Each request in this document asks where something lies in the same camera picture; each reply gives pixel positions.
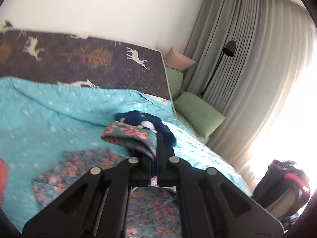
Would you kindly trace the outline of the pink pillow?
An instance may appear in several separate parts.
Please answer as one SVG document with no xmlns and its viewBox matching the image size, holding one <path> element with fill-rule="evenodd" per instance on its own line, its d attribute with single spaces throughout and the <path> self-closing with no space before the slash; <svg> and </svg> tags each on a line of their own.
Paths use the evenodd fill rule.
<svg viewBox="0 0 317 238">
<path fill-rule="evenodd" d="M 184 71 L 195 64 L 194 60 L 179 53 L 174 48 L 171 48 L 168 53 L 163 56 L 163 59 L 167 67 L 179 71 Z"/>
</svg>

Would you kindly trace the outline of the grey curtain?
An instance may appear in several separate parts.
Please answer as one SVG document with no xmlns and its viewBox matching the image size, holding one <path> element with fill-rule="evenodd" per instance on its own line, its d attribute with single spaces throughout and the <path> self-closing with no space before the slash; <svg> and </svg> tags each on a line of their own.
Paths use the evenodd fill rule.
<svg viewBox="0 0 317 238">
<path fill-rule="evenodd" d="M 185 55 L 195 61 L 182 90 L 199 95 L 225 44 L 203 100 L 225 116 L 208 146 L 231 164 L 250 187 L 260 181 L 263 158 L 273 150 L 254 149 L 268 121 L 282 110 L 300 72 L 311 61 L 316 27 L 304 7 L 289 0 L 204 0 Z"/>
</svg>

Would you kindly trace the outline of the green pillow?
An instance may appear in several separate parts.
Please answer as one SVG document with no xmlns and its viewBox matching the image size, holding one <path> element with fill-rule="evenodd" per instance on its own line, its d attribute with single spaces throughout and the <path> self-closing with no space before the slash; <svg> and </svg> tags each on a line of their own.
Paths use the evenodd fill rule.
<svg viewBox="0 0 317 238">
<path fill-rule="evenodd" d="M 174 107 L 203 138 L 208 138 L 225 120 L 214 107 L 190 92 L 179 96 Z"/>
</svg>

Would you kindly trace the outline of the floral teal garment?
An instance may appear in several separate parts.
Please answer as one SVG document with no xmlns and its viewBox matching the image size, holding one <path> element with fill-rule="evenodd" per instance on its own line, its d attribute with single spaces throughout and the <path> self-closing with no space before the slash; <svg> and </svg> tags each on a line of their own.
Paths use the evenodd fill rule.
<svg viewBox="0 0 317 238">
<path fill-rule="evenodd" d="M 181 237 L 173 187 L 158 185 L 161 141 L 152 128 L 118 121 L 101 138 L 128 148 L 67 153 L 33 183 L 42 210 L 24 227 L 28 237 Z"/>
</svg>

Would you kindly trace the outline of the turquoise star quilt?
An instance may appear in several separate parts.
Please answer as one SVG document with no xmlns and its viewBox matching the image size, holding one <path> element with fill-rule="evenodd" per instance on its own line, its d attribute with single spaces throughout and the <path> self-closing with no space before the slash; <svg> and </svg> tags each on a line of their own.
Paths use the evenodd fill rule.
<svg viewBox="0 0 317 238">
<path fill-rule="evenodd" d="M 175 154 L 199 169 L 215 167 L 245 194 L 243 178 L 196 140 L 175 116 L 170 101 L 135 90 L 94 89 L 1 79 L 1 159 L 8 167 L 2 209 L 18 229 L 39 206 L 31 181 L 61 160 L 64 152 L 107 147 L 100 135 L 117 113 L 141 111 L 159 117 L 177 140 Z"/>
</svg>

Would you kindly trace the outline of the navy star fleece garment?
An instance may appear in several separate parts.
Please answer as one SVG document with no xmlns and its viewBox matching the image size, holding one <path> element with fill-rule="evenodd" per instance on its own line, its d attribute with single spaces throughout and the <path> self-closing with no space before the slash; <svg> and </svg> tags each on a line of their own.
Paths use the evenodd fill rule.
<svg viewBox="0 0 317 238">
<path fill-rule="evenodd" d="M 115 115 L 115 120 L 138 128 L 151 130 L 156 133 L 162 133 L 163 141 L 166 146 L 175 147 L 177 145 L 177 140 L 169 127 L 155 115 L 140 111 L 130 111 L 126 113 L 117 113 Z"/>
</svg>

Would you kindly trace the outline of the black floor lamp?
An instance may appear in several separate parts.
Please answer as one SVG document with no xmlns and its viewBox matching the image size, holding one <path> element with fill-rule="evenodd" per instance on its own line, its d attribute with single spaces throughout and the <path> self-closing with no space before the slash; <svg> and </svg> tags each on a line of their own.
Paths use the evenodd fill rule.
<svg viewBox="0 0 317 238">
<path fill-rule="evenodd" d="M 230 40 L 227 44 L 225 44 L 225 46 L 222 49 L 221 56 L 218 59 L 218 61 L 216 63 L 216 66 L 215 66 L 215 68 L 214 68 L 214 70 L 212 72 L 212 75 L 210 76 L 210 78 L 208 79 L 207 84 L 204 86 L 204 88 L 202 89 L 201 93 L 199 94 L 201 98 L 205 94 L 208 86 L 211 84 L 211 81 L 214 78 L 214 75 L 215 75 L 215 73 L 217 72 L 217 70 L 218 70 L 218 68 L 220 66 L 220 63 L 221 63 L 221 61 L 223 59 L 223 56 L 225 55 L 227 57 L 232 58 L 234 56 L 234 54 L 235 54 L 235 51 L 236 51 L 236 41 L 235 40 Z"/>
</svg>

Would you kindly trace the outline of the folded pink cloth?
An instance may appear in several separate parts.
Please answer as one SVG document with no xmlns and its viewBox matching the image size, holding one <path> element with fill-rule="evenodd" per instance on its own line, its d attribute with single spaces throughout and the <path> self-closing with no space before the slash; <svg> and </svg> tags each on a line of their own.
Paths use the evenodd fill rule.
<svg viewBox="0 0 317 238">
<path fill-rule="evenodd" d="M 7 183 L 8 167 L 5 162 L 0 159 L 0 203 L 3 204 L 5 186 Z"/>
</svg>

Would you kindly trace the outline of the dark backpack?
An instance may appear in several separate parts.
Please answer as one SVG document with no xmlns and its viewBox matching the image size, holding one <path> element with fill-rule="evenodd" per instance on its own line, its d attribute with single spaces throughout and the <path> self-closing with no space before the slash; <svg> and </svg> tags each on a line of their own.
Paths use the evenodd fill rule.
<svg viewBox="0 0 317 238">
<path fill-rule="evenodd" d="M 296 162 L 273 160 L 252 198 L 289 230 L 310 199 L 309 178 Z"/>
</svg>

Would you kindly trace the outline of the dark deer-pattern bed sheet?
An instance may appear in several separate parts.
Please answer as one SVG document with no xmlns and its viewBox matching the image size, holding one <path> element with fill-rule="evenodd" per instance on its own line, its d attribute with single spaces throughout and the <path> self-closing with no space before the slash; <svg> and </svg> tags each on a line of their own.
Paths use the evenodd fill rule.
<svg viewBox="0 0 317 238">
<path fill-rule="evenodd" d="M 89 81 L 170 99 L 162 54 L 120 41 L 59 33 L 1 31 L 1 76 L 42 83 Z"/>
</svg>

